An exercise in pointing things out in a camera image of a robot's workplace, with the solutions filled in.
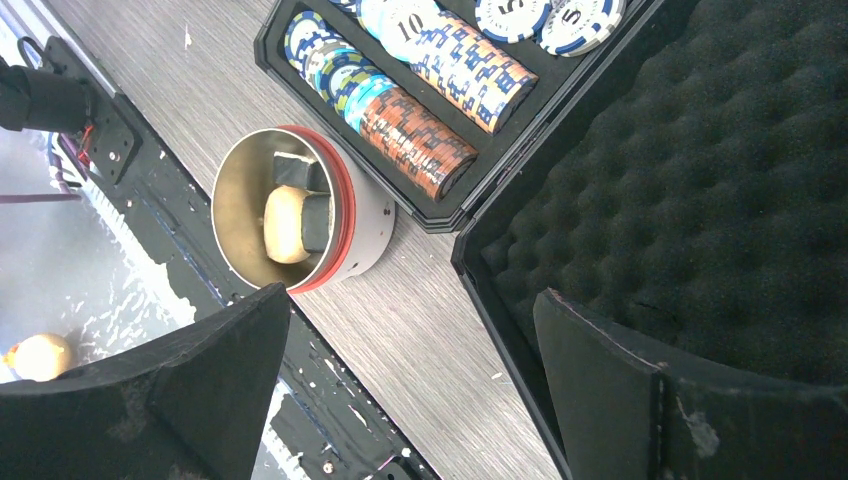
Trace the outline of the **sushi roll orange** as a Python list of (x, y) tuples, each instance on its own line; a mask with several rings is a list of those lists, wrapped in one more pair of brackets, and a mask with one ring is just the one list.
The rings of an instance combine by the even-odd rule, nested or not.
[(272, 161), (272, 178), (277, 186), (319, 193), (330, 192), (330, 185), (322, 165), (310, 157), (275, 152)]

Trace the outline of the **round bread bun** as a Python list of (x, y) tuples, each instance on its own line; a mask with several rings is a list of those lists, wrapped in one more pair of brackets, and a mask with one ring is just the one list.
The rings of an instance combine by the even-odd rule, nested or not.
[(310, 253), (302, 239), (303, 205), (310, 195), (307, 190), (280, 186), (268, 196), (263, 218), (264, 244), (267, 256), (281, 264), (296, 264)]

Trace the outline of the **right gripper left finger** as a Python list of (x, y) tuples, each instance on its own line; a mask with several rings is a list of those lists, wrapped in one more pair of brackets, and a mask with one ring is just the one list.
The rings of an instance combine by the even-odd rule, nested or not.
[(1, 387), (5, 479), (247, 479), (289, 332), (272, 284), (47, 382)]

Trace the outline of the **sushi roll red centre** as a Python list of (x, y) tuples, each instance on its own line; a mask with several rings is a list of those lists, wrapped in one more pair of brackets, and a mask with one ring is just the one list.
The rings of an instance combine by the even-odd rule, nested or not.
[(308, 253), (322, 253), (330, 243), (332, 196), (316, 192), (306, 196), (301, 208), (301, 241)]

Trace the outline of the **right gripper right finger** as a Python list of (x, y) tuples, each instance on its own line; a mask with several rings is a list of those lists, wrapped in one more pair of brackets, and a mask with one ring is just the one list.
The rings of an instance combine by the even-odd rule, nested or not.
[(558, 292), (533, 318), (576, 479), (843, 479), (847, 390), (730, 368)]

